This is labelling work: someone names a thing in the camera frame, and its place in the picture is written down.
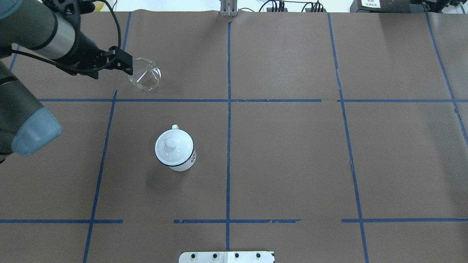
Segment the metal bracket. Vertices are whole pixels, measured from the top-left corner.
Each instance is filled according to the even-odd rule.
[[[237,0],[221,0],[221,16],[237,16]]]
[[[239,252],[184,252],[179,263],[275,263],[275,253],[270,251]]]

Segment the enamel mug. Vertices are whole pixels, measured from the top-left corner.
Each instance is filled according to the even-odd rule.
[[[192,137],[176,124],[159,136],[154,153],[162,164],[177,172],[192,167],[197,159]]]

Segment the mug lid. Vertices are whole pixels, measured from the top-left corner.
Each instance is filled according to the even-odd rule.
[[[178,166],[185,163],[193,152],[193,139],[177,125],[159,136],[154,145],[154,153],[162,164]]]

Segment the clear glass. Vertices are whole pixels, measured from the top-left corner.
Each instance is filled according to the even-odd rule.
[[[147,58],[137,58],[133,61],[133,75],[128,79],[137,88],[153,90],[159,86],[161,71]]]

